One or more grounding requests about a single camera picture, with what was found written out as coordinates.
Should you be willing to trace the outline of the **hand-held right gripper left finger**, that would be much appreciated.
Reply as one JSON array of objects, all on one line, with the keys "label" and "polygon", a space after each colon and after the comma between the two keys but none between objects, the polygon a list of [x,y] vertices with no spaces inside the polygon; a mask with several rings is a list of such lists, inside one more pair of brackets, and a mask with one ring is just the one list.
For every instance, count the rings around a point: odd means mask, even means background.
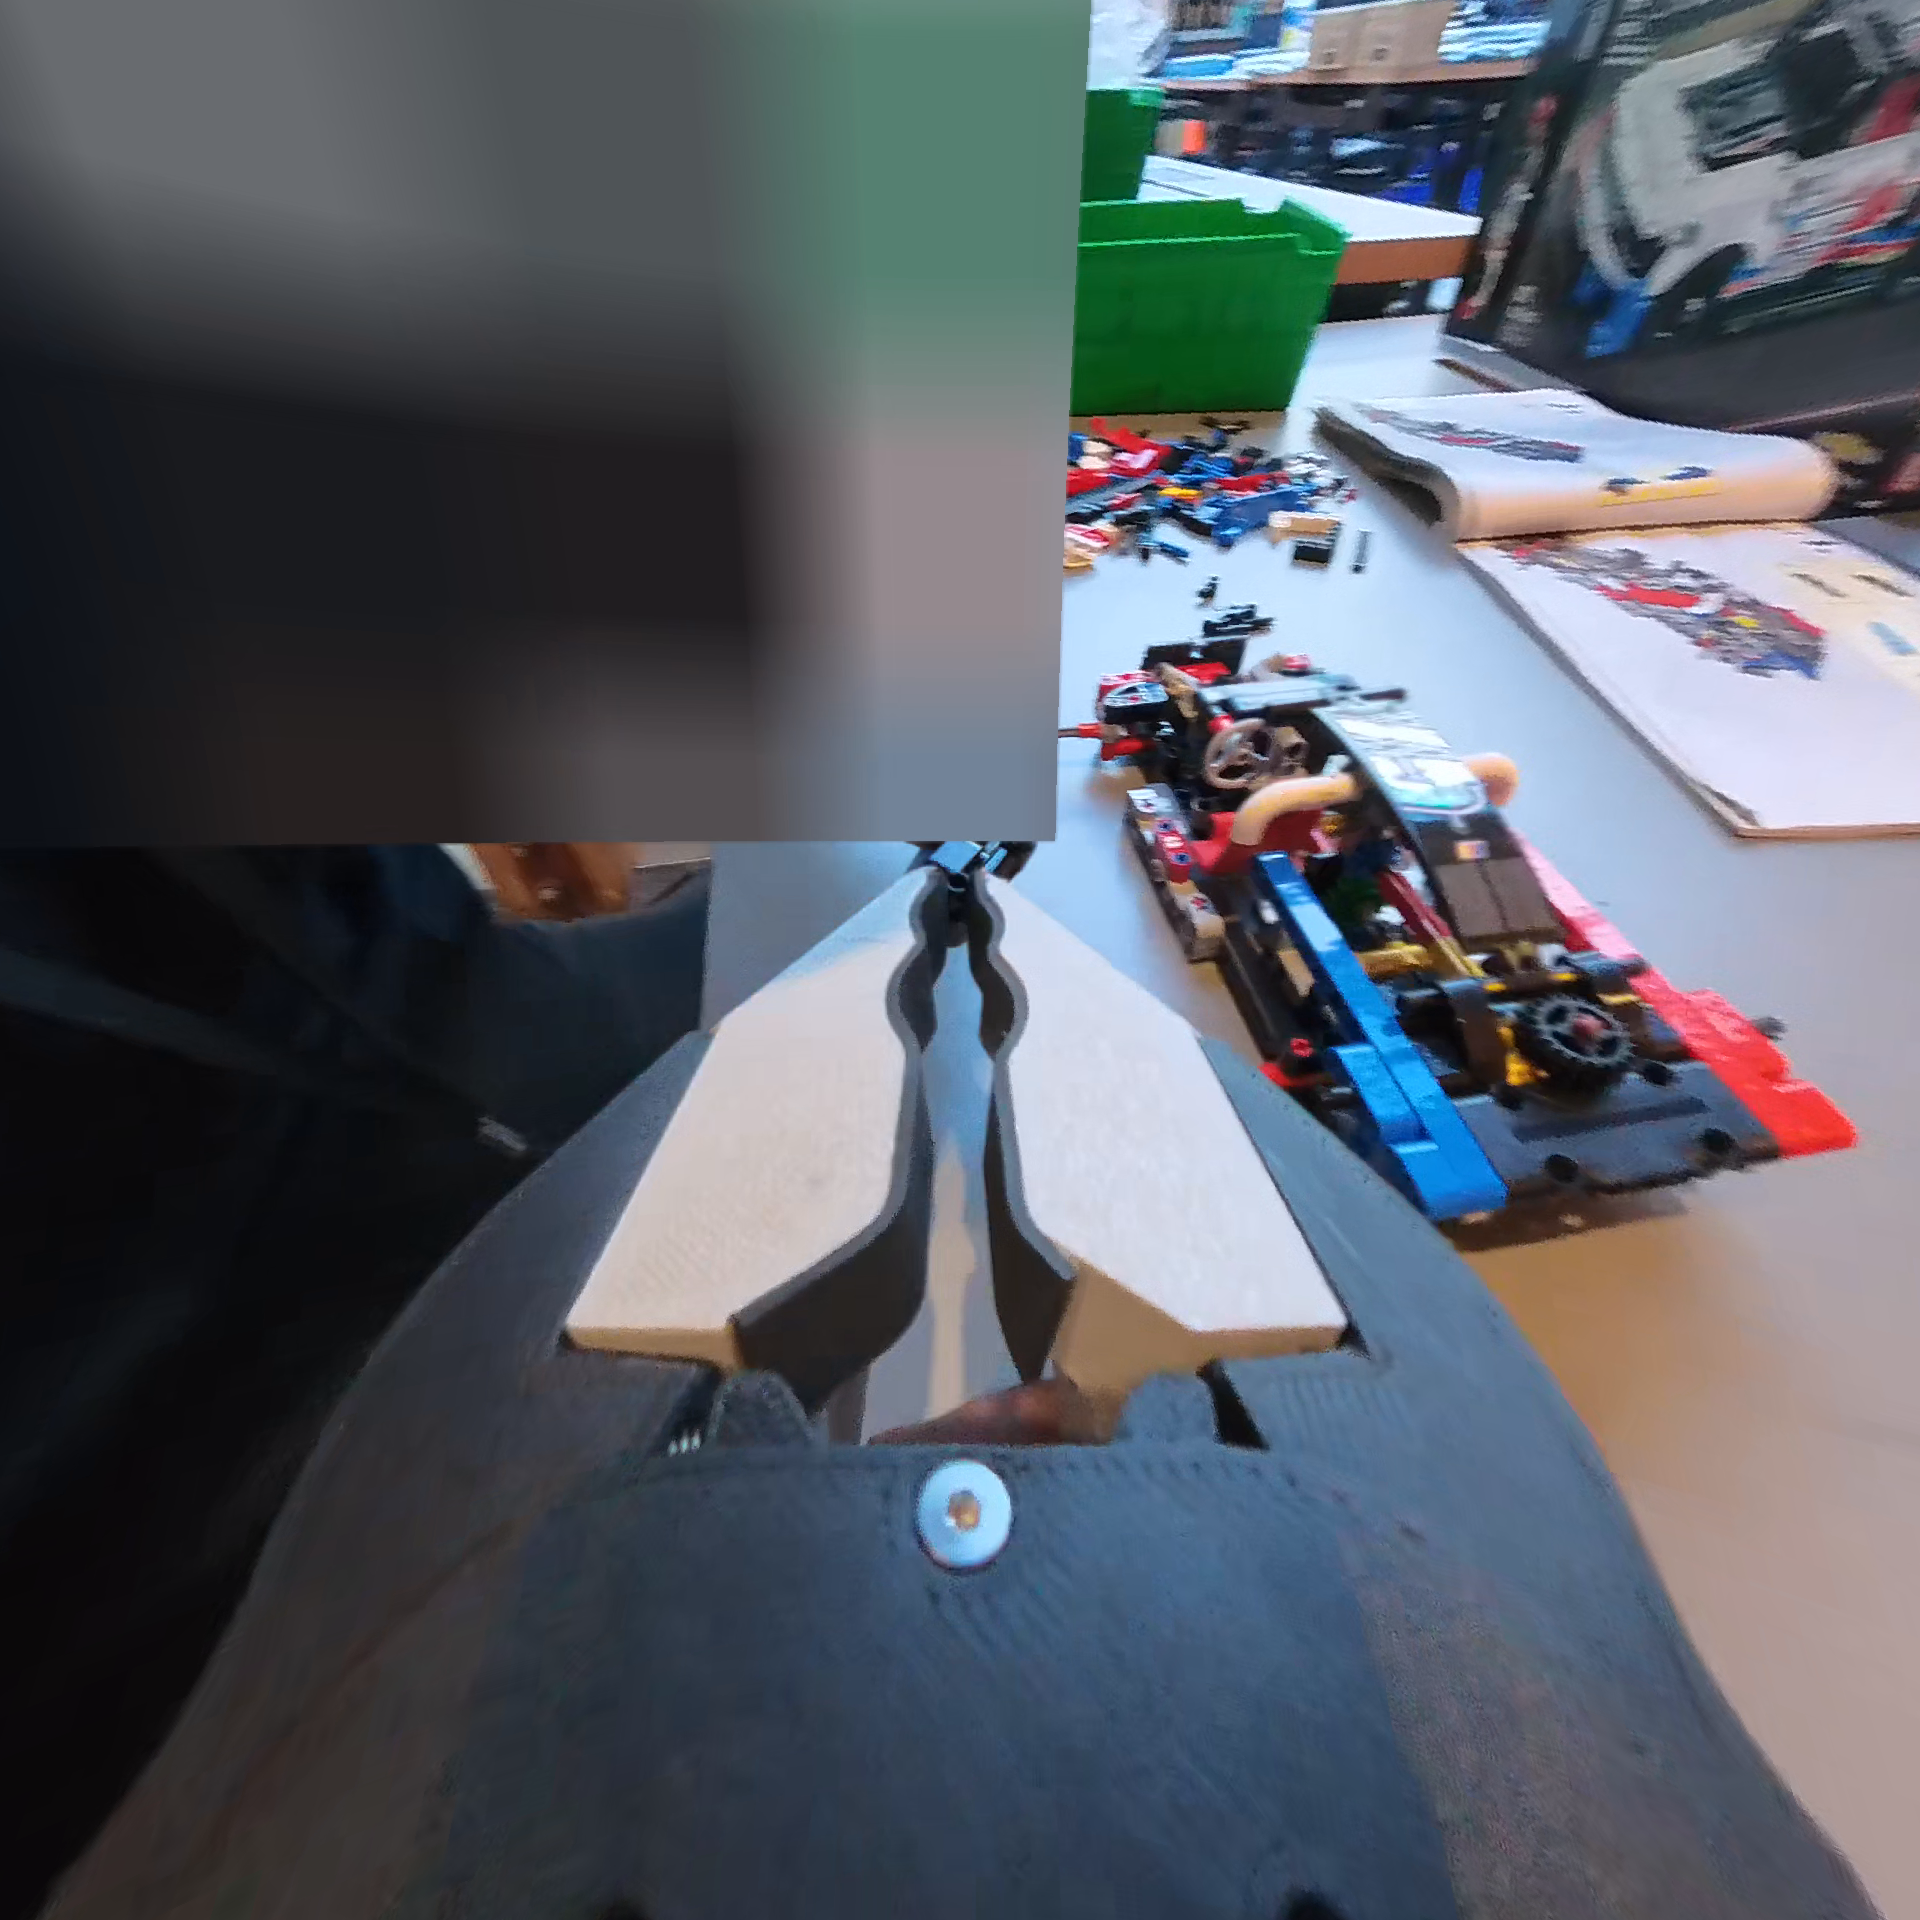
[{"label": "hand-held right gripper left finger", "polygon": [[830,1404],[924,1303],[945,874],[901,874],[714,1025],[564,1334]]}]

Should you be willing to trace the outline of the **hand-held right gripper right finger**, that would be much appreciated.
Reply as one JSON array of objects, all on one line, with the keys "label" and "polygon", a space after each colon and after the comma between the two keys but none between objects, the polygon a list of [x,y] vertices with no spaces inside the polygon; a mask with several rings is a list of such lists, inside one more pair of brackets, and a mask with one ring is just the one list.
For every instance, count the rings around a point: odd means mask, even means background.
[{"label": "hand-held right gripper right finger", "polygon": [[1132,1396],[1331,1351],[1348,1316],[1203,1035],[1002,878],[974,878],[993,1316],[1024,1382]]}]

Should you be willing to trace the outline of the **toy brick car chassis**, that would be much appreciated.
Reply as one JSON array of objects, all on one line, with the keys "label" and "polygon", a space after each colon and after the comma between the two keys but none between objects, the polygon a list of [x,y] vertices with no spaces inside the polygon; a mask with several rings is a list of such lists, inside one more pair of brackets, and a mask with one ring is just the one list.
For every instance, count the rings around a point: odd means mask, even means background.
[{"label": "toy brick car chassis", "polygon": [[1763,1018],[1674,984],[1525,842],[1505,757],[1401,687],[1206,628],[1062,740],[1128,772],[1128,845],[1259,1071],[1431,1222],[1577,1225],[1862,1143]]}]

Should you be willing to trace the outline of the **small black brick part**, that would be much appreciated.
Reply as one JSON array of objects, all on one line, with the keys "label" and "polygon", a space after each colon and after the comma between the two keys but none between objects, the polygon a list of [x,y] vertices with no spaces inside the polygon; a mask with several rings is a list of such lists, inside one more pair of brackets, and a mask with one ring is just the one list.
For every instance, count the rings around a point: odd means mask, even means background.
[{"label": "small black brick part", "polygon": [[918,845],[910,872],[937,872],[947,893],[947,927],[945,948],[974,943],[974,897],[976,878],[1002,878],[1014,882],[1020,872],[1033,861],[1043,845],[1035,842],[945,842],[945,845]]}]

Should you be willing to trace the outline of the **person's dark clothed body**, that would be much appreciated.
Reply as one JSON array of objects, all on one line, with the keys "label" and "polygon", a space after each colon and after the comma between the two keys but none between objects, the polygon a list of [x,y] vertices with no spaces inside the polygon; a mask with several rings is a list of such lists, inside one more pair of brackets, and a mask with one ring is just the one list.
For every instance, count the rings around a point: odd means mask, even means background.
[{"label": "person's dark clothed body", "polygon": [[146,1766],[442,1256],[700,1018],[709,861],[573,927],[448,851],[5,851],[0,1870]]}]

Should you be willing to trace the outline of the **pile of loose toy bricks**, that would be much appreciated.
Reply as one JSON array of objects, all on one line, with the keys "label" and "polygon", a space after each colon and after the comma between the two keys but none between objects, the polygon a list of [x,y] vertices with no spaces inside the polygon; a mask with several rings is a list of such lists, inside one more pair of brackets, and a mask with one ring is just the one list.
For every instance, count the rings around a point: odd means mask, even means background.
[{"label": "pile of loose toy bricks", "polygon": [[1203,420],[1193,437],[1146,437],[1102,420],[1066,437],[1062,572],[1112,555],[1186,564],[1201,548],[1266,536],[1272,514],[1345,516],[1357,488],[1320,453],[1266,453],[1248,420]]}]

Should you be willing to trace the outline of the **open instruction booklet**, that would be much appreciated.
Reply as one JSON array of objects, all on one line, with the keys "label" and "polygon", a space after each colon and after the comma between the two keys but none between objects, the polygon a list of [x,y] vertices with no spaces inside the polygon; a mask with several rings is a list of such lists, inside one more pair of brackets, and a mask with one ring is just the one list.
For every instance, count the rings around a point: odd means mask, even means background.
[{"label": "open instruction booklet", "polygon": [[1736,837],[1920,828],[1920,575],[1818,516],[1834,461],[1570,388],[1314,408]]}]

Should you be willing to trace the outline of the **green storage bin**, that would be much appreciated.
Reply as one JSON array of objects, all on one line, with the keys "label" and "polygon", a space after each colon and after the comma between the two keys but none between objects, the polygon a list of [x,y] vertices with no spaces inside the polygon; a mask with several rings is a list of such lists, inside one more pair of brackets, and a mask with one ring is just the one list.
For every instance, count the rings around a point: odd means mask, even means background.
[{"label": "green storage bin", "polygon": [[1088,86],[1081,200],[1134,200],[1160,127],[1160,86]]},{"label": "green storage bin", "polygon": [[1292,200],[1085,200],[1066,412],[1286,412],[1345,252]]}]

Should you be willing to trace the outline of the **background table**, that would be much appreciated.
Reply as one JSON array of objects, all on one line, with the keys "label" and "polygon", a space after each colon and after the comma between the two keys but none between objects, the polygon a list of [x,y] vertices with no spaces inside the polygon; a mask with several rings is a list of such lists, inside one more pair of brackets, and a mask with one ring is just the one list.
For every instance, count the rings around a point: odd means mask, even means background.
[{"label": "background table", "polygon": [[1479,219],[1420,207],[1320,183],[1233,175],[1190,158],[1146,158],[1140,200],[1242,200],[1251,207],[1303,203],[1348,233],[1331,321],[1394,321],[1452,310],[1475,252]]}]

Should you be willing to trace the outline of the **black toy set box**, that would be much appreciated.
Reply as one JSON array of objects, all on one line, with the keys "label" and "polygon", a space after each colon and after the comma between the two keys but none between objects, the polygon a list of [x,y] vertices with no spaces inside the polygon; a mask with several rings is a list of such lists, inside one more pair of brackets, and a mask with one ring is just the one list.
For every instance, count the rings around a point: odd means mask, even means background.
[{"label": "black toy set box", "polygon": [[1809,439],[1920,492],[1920,9],[1555,3],[1446,315],[1617,412]]}]

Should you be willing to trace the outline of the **background shelves with boxes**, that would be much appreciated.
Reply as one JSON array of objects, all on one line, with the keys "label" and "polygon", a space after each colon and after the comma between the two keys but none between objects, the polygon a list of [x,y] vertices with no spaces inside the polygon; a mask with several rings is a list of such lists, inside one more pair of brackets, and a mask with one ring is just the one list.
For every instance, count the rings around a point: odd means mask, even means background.
[{"label": "background shelves with boxes", "polygon": [[1547,40],[1543,0],[1176,0],[1146,75],[1420,86],[1525,74]]}]

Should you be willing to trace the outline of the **wooden post with bolts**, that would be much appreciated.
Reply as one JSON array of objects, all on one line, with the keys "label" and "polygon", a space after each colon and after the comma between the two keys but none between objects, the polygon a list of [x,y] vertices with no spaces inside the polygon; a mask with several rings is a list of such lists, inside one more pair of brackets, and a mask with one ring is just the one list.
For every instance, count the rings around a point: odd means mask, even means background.
[{"label": "wooden post with bolts", "polygon": [[442,845],[510,922],[629,919],[709,874],[709,845]]}]

